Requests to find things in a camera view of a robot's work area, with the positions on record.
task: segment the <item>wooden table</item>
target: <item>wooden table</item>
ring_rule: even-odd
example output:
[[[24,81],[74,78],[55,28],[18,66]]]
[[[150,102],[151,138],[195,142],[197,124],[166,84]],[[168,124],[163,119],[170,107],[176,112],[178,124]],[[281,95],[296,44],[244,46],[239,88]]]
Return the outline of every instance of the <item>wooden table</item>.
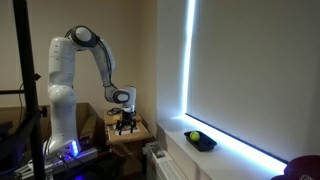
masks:
[[[113,128],[113,125],[117,124],[117,120],[121,119],[121,115],[109,116],[107,110],[104,111],[105,121],[105,133],[107,144],[112,144],[112,151],[121,157],[127,159],[124,169],[124,179],[132,179],[140,176],[145,167],[143,167],[143,153],[142,148],[146,143],[154,141],[153,135],[143,126],[142,117],[136,114],[133,118],[136,119],[136,126],[139,128],[139,132],[118,135],[119,131]]]

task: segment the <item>radiator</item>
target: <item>radiator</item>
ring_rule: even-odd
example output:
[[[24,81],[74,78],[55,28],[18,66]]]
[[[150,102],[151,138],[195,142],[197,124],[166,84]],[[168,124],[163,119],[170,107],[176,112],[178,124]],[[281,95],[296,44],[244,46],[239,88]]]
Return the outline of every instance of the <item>radiator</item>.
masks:
[[[147,180],[187,180],[160,142],[146,144]]]

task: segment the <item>window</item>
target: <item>window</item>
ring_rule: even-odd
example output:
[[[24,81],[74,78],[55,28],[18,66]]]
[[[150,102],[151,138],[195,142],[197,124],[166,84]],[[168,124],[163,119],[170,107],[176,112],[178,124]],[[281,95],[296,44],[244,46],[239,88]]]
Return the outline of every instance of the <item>window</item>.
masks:
[[[319,7],[196,1],[186,113],[283,161],[319,154]]]

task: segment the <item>black tray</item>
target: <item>black tray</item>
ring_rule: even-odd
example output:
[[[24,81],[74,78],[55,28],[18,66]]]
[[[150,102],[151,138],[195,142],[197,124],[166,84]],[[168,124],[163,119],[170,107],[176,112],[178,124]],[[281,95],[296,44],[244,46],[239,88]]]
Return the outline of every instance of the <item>black tray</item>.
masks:
[[[190,139],[190,133],[195,132],[195,131],[189,131],[185,132],[184,135],[186,136],[187,140],[196,148],[198,151],[203,152],[203,151],[209,151],[214,148],[215,145],[217,145],[217,142],[212,140],[210,137],[202,133],[201,131],[196,131],[200,135],[199,141],[192,141]]]

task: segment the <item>yellow ball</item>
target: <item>yellow ball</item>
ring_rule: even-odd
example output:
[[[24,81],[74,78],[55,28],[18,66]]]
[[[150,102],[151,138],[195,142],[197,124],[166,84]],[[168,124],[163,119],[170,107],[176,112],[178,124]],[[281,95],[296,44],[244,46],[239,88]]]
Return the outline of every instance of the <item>yellow ball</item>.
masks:
[[[200,134],[197,131],[193,131],[193,132],[190,133],[190,139],[192,141],[199,141]]]

